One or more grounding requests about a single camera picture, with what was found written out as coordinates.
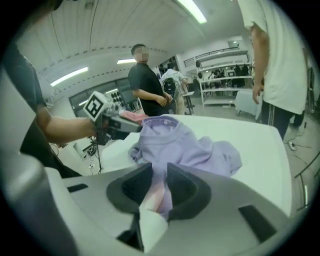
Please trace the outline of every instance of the white t-shirt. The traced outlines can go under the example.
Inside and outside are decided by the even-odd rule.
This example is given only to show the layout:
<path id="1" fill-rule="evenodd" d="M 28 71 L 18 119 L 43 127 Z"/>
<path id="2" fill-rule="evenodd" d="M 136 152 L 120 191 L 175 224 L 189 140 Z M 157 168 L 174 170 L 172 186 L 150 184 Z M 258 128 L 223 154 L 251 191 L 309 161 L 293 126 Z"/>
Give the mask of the white t-shirt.
<path id="1" fill-rule="evenodd" d="M 244 26 L 258 25 L 269 36 L 269 62 L 263 100 L 301 114 L 307 99 L 307 67 L 303 43 L 287 15 L 271 0 L 238 0 Z"/>
<path id="2" fill-rule="evenodd" d="M 173 78 L 173 80 L 179 85 L 179 88 L 178 88 L 178 91 L 179 91 L 179 94 L 186 94 L 187 91 L 184 90 L 183 86 L 182 86 L 182 79 L 184 79 L 184 75 L 181 74 L 179 71 L 175 71 L 171 68 L 169 68 L 164 74 L 163 76 L 161 77 L 161 81 L 162 81 L 162 84 L 164 84 L 164 81 L 167 79 L 167 78 Z"/>

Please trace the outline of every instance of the black t-shirt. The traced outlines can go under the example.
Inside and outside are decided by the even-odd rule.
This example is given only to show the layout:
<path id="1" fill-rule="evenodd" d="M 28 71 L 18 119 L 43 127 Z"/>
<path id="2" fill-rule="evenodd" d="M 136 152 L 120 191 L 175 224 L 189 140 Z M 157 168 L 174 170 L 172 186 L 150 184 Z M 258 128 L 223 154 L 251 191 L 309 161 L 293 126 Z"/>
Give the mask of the black t-shirt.
<path id="1" fill-rule="evenodd" d="M 35 69 L 23 57 L 15 44 L 10 45 L 3 56 L 4 68 L 15 88 L 34 112 L 38 105 L 46 106 Z M 45 167 L 57 169 L 62 178 L 81 176 L 64 166 L 52 153 L 46 136 L 33 120 L 23 140 L 20 151 L 37 158 Z"/>
<path id="2" fill-rule="evenodd" d="M 141 89 L 151 94 L 156 94 L 162 97 L 164 96 L 164 91 L 157 75 L 148 67 L 147 64 L 137 63 L 133 66 L 129 71 L 128 79 L 133 91 Z M 140 100 L 144 113 L 149 117 L 169 113 L 166 107 L 162 107 L 155 100 Z"/>

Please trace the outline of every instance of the man in black shirt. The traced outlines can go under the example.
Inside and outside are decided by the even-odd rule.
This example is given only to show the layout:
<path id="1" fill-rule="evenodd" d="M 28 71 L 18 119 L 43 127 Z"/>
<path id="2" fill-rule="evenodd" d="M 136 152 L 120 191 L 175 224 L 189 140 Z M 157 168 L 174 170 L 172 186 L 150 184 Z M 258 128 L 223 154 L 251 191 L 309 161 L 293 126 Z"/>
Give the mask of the man in black shirt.
<path id="1" fill-rule="evenodd" d="M 45 2 L 33 14 L 35 19 L 30 19 L 28 24 L 34 24 L 46 14 L 56 10 L 61 2 L 61 0 Z M 64 166 L 54 156 L 49 142 L 69 143 L 94 136 L 96 134 L 94 123 L 89 118 L 67 120 L 51 116 L 46 108 L 36 71 L 29 61 L 19 53 L 15 42 L 12 42 L 6 49 L 2 64 L 17 91 L 36 113 L 36 118 L 24 138 L 20 151 L 37 158 L 45 167 L 57 169 L 62 178 L 81 176 Z"/>
<path id="2" fill-rule="evenodd" d="M 131 54 L 137 64 L 130 69 L 128 79 L 133 95 L 141 100 L 144 113 L 149 117 L 169 114 L 167 103 L 171 103 L 172 97 L 163 91 L 156 74 L 148 67 L 146 46 L 136 44 Z"/>

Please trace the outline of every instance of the gray floor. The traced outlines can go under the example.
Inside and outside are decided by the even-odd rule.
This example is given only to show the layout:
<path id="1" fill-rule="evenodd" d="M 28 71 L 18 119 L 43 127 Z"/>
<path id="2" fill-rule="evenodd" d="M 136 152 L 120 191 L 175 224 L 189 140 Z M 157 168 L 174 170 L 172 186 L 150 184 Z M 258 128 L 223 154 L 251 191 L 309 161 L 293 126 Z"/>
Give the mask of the gray floor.
<path id="1" fill-rule="evenodd" d="M 203 108 L 200 97 L 193 97 L 191 101 L 192 104 L 195 105 L 194 115 L 197 116 L 256 122 L 255 117 L 249 113 L 241 112 L 238 116 L 238 111 L 236 111 L 233 105 L 211 105 L 205 106 Z M 303 170 L 307 166 L 308 163 L 312 161 L 312 159 L 320 151 L 320 124 L 315 122 L 314 119 L 309 115 L 305 116 L 303 124 L 305 122 L 307 123 L 305 130 L 304 125 L 302 125 L 299 130 L 293 129 L 291 128 L 291 126 L 289 126 L 284 136 L 284 146 L 288 155 L 288 161 L 293 180 L 291 211 L 292 215 L 305 210 L 305 208 L 303 208 L 304 200 L 309 204 L 311 202 L 312 196 L 315 194 L 319 186 L 320 177 L 319 175 L 315 177 L 315 174 L 320 168 L 320 157 L 318 157 L 313 162 L 313 164 L 302 174 L 302 180 L 300 176 L 294 178 L 301 170 Z M 292 151 L 286 144 L 286 142 L 290 139 L 293 139 L 292 142 L 297 145 L 297 151 Z"/>

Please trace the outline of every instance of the person in white shirt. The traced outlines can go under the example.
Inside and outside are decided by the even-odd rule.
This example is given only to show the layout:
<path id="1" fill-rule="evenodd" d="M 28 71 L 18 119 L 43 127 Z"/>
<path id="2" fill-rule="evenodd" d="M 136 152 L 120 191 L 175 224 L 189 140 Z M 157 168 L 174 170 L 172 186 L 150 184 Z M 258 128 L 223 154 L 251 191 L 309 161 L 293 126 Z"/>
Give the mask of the person in white shirt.
<path id="1" fill-rule="evenodd" d="M 167 66 L 168 70 L 163 74 L 161 77 L 162 84 L 168 78 L 172 78 L 175 83 L 177 84 L 176 90 L 177 94 L 175 97 L 176 102 L 176 113 L 178 115 L 183 115 L 185 112 L 185 100 L 182 96 L 188 92 L 187 85 L 188 80 L 179 72 L 177 71 L 177 64 L 174 62 L 170 62 Z"/>
<path id="2" fill-rule="evenodd" d="M 307 58 L 298 31 L 270 0 L 238 0 L 244 26 L 252 35 L 255 59 L 253 100 L 262 90 L 262 123 L 283 139 L 290 118 L 302 114 L 307 99 Z"/>

